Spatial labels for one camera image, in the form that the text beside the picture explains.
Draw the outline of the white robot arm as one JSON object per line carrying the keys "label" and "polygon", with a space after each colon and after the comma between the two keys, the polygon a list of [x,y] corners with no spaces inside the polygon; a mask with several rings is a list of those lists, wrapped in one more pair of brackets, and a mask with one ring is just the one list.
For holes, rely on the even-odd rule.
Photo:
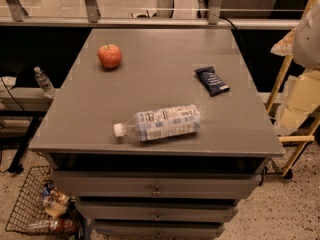
{"label": "white robot arm", "polygon": [[297,26],[292,51],[295,63],[308,69],[320,69],[320,0]]}

